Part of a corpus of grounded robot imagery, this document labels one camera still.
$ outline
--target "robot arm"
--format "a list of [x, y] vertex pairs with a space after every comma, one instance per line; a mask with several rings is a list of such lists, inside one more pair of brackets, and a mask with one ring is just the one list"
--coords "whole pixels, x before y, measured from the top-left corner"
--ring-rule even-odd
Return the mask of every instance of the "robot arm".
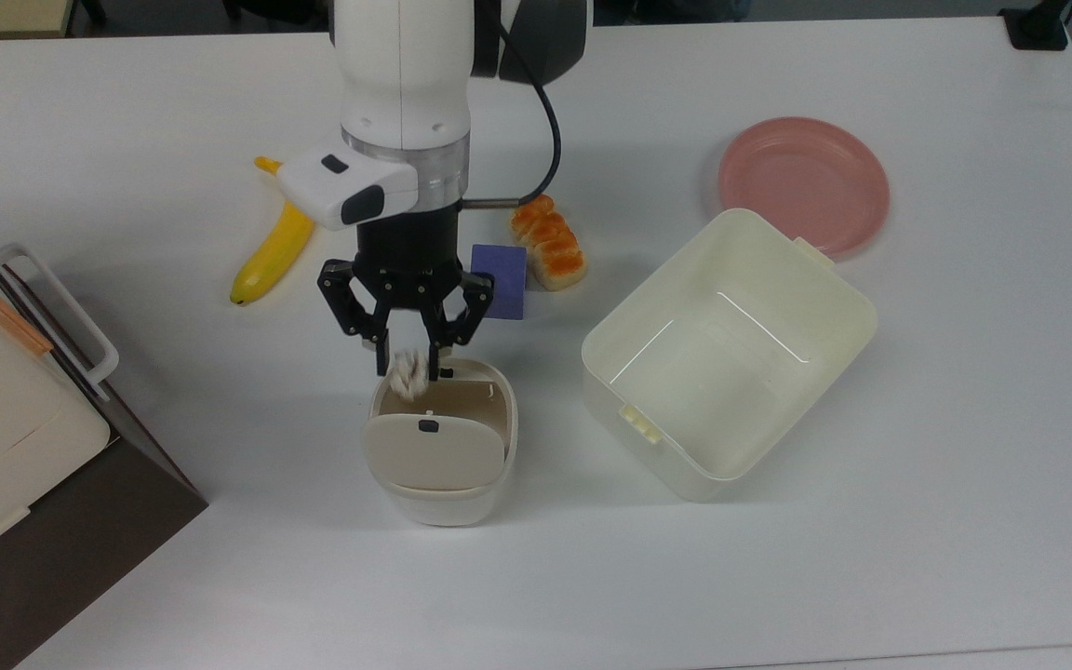
[[[501, 49], [507, 18], [520, 39]], [[472, 71], [515, 79], [524, 71], [517, 46], [536, 63], [527, 71], [537, 84], [549, 81], [582, 56], [587, 20], [584, 0], [333, 0], [341, 125], [281, 166], [278, 179], [325, 228], [357, 226], [354, 262], [327, 262], [318, 285], [346, 334], [373, 344], [378, 374], [387, 371], [391, 310], [420, 313], [436, 378], [437, 353], [470, 342], [493, 296], [493, 280], [464, 271], [456, 251]], [[358, 304], [354, 279], [374, 298], [373, 311]], [[458, 287], [467, 308], [450, 322], [443, 304]]]

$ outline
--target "bread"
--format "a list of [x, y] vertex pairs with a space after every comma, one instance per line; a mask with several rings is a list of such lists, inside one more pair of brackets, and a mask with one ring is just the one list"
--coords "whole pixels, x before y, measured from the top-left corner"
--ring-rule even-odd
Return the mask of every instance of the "bread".
[[578, 245], [578, 237], [548, 195], [541, 194], [516, 209], [511, 215], [511, 237], [527, 248], [528, 267], [549, 292], [577, 284], [586, 274], [589, 264], [582, 247]]
[[553, 212], [553, 198], [549, 198], [548, 195], [540, 194], [536, 196], [536, 199], [526, 205], [522, 205], [520, 208], [516, 208], [513, 215], [511, 215], [511, 236], [515, 237], [516, 242], [520, 242], [520, 238], [527, 233], [536, 222], [547, 215], [547, 213]]
[[582, 254], [582, 250], [541, 258], [539, 263], [531, 265], [536, 281], [539, 281], [540, 285], [548, 288], [549, 292], [569, 288], [570, 285], [582, 280], [587, 270], [586, 255]]

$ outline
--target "floor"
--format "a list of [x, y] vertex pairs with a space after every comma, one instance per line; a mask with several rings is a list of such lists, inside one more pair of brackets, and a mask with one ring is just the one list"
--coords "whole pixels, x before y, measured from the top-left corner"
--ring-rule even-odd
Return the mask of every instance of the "floor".
[[[596, 0], [608, 3], [608, 0]], [[809, 20], [809, 18], [961, 17], [995, 16], [1000, 9], [1030, 8], [1033, 0], [736, 0], [748, 21]], [[310, 27], [285, 25], [243, 12], [237, 21], [226, 16], [222, 0], [102, 0], [108, 20], [91, 25], [80, 5], [74, 11], [71, 34], [217, 34], [227, 32], [291, 32]], [[1069, 25], [1072, 38], [1072, 21]]]

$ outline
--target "container lid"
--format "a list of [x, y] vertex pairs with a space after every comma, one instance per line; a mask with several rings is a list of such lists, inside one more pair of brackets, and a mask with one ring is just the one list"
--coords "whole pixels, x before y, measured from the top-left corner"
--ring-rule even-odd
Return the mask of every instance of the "container lid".
[[503, 472], [503, 437], [460, 416], [379, 415], [367, 420], [362, 444], [376, 478], [408, 489], [473, 489]]
[[884, 168], [872, 149], [821, 120], [784, 117], [740, 133], [723, 155], [726, 208], [748, 208], [830, 257], [859, 250], [888, 218]]

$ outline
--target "pink plate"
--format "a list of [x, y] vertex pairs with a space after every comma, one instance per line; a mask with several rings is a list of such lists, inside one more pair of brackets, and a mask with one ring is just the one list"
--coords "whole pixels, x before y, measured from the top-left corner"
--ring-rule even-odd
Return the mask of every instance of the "pink plate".
[[858, 137], [821, 120], [756, 123], [723, 155], [718, 191], [726, 208], [748, 208], [794, 240], [830, 257], [850, 254], [884, 225], [888, 177]]

